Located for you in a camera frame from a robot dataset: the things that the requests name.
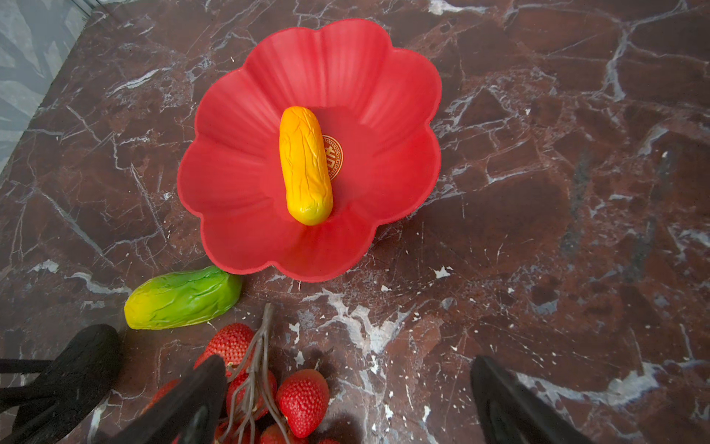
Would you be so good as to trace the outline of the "green-yellow fake cucumber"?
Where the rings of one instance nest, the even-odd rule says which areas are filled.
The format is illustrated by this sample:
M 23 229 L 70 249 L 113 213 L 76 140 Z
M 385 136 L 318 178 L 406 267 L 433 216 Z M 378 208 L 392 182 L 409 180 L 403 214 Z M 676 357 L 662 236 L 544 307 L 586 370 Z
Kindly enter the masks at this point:
M 217 266 L 153 277 L 127 299 L 124 314 L 136 330 L 188 327 L 222 316 L 240 299 L 242 277 Z

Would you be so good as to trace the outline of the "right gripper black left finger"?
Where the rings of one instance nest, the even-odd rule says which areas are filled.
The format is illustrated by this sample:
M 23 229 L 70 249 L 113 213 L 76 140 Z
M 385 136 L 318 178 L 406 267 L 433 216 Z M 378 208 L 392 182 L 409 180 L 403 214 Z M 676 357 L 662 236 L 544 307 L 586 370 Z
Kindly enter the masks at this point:
M 206 359 L 111 443 L 212 443 L 227 393 L 226 367 Z

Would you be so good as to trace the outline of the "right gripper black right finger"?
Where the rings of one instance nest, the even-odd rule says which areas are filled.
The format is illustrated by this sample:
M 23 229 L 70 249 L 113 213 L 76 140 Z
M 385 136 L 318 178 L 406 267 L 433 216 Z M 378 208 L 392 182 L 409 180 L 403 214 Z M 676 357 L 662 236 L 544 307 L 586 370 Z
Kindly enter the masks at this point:
M 487 443 L 589 443 L 492 357 L 471 365 L 471 389 Z

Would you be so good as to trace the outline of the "yellow-orange fake gourd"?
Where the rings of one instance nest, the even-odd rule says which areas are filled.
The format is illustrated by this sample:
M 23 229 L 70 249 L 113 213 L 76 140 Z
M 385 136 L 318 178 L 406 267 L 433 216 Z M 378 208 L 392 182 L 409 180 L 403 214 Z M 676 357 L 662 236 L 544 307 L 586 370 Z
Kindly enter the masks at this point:
M 333 210 L 333 191 L 323 134 L 310 109 L 289 107 L 283 112 L 279 156 L 290 216 L 305 226 L 325 222 Z

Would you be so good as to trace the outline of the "dark fake avocado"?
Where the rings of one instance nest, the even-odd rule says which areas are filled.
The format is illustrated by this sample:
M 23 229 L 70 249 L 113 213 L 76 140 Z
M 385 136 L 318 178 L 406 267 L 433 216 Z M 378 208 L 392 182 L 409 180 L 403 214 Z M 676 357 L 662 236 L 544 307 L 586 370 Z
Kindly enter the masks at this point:
M 1 411 L 18 409 L 3 443 L 57 443 L 110 392 L 122 368 L 122 340 L 105 324 L 85 327 L 54 360 L 1 360 L 3 374 L 35 374 L 2 388 Z

